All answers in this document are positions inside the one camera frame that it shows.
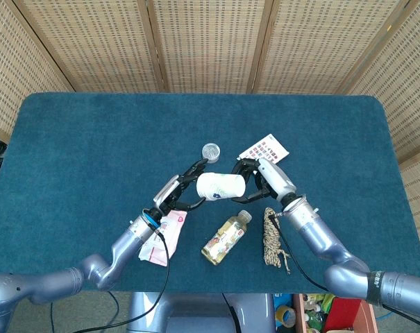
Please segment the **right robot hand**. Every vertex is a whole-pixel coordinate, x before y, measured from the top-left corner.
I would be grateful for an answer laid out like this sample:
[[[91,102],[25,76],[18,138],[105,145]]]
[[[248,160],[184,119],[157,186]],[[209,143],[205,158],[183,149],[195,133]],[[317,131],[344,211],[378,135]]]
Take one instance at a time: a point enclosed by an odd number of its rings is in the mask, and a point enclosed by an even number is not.
[[[269,160],[261,157],[257,160],[250,158],[240,159],[233,167],[232,174],[242,176],[245,185],[254,173],[257,191],[249,195],[232,198],[232,201],[241,204],[251,203],[261,198],[272,197],[287,207],[292,201],[300,198],[296,194],[296,186],[284,171]]]

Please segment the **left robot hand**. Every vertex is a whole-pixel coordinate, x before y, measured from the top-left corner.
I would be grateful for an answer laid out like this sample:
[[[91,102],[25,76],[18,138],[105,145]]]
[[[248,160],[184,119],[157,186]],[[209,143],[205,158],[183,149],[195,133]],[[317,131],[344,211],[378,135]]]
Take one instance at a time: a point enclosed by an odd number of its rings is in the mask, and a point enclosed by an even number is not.
[[[172,210],[188,212],[202,205],[205,198],[200,198],[192,204],[181,203],[178,200],[189,185],[196,182],[203,174],[207,162],[208,159],[203,158],[195,162],[184,174],[173,176],[154,197],[154,207],[149,210],[149,215],[156,221],[160,221]]]

